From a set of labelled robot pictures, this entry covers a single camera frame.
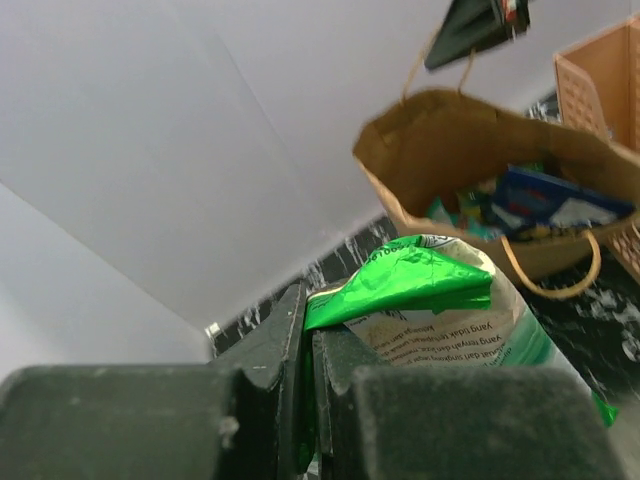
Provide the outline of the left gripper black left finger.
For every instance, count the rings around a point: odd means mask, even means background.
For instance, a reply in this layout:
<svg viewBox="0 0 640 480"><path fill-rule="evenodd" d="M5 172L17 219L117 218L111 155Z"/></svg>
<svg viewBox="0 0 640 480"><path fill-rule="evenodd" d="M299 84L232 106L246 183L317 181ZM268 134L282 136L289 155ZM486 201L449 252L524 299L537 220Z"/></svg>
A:
<svg viewBox="0 0 640 480"><path fill-rule="evenodd" d="M295 479L306 288L206 364L33 366L1 386L5 479Z"/></svg>

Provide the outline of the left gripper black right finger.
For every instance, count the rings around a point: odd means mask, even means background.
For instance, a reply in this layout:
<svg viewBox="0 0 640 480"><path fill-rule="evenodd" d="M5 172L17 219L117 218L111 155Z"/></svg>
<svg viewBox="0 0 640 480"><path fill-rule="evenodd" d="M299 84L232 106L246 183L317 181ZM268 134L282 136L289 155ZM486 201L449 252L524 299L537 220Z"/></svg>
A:
<svg viewBox="0 0 640 480"><path fill-rule="evenodd" d="M593 401L548 367L393 367L312 338L324 479L621 479Z"/></svg>

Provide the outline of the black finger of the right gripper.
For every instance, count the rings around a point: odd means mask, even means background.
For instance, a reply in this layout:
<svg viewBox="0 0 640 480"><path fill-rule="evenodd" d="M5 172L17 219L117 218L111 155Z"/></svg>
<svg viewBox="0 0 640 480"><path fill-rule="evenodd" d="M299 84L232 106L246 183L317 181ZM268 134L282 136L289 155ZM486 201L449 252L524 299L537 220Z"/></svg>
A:
<svg viewBox="0 0 640 480"><path fill-rule="evenodd" d="M427 70L496 48L530 27L527 0L453 0L424 58Z"/></svg>

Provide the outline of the green cassava chips bag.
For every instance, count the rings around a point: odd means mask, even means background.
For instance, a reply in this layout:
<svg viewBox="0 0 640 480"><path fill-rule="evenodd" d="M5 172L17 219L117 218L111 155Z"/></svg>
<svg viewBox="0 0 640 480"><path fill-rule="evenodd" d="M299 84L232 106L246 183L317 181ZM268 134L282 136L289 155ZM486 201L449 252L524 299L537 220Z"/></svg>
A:
<svg viewBox="0 0 640 480"><path fill-rule="evenodd" d="M351 277L311 295L304 327L306 390L315 404L313 335L344 328L393 367L554 368L593 401L606 433L615 418L494 262L457 238L389 242Z"/></svg>

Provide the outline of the brown paper bag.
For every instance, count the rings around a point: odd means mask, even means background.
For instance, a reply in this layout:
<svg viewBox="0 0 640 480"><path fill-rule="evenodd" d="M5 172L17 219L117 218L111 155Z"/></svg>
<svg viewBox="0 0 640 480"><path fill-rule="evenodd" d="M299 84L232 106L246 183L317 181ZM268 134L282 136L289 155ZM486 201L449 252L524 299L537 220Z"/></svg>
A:
<svg viewBox="0 0 640 480"><path fill-rule="evenodd" d="M549 299L567 299L598 278L602 243L639 217L639 158L583 130L529 119L461 87L405 87L400 98L368 120L352 154L404 235L451 235L485 252L513 282ZM534 170L626 201L629 217L574 234L514 241L484 240L430 220L440 197L451 208L458 191L493 195L508 168Z"/></svg>

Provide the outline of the blue chips bag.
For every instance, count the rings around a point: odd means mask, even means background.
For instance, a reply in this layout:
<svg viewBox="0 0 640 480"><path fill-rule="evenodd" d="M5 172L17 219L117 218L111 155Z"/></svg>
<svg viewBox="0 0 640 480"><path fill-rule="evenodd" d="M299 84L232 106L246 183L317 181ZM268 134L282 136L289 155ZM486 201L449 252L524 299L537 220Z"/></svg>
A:
<svg viewBox="0 0 640 480"><path fill-rule="evenodd" d="M636 207L546 173L511 166L497 182L486 219L510 240L578 233L629 217Z"/></svg>

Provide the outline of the orange plastic organizer tray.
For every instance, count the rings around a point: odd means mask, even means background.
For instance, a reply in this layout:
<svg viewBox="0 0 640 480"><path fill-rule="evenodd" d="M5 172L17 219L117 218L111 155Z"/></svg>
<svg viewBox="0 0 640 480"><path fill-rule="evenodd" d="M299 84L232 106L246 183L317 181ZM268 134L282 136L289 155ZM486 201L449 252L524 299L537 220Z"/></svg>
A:
<svg viewBox="0 0 640 480"><path fill-rule="evenodd" d="M562 123L639 158L639 15L554 55Z"/></svg>

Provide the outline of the teal snack packet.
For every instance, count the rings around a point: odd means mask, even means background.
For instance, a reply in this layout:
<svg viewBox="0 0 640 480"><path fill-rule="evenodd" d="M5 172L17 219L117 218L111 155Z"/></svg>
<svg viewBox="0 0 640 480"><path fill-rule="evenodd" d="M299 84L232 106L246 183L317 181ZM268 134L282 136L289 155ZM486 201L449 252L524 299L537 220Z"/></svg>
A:
<svg viewBox="0 0 640 480"><path fill-rule="evenodd" d="M458 191L455 199L455 205L449 208L437 197L427 209L426 217L484 240L493 240L502 235L501 230L490 224L484 216L484 209L490 206L490 194L478 189L468 189Z"/></svg>

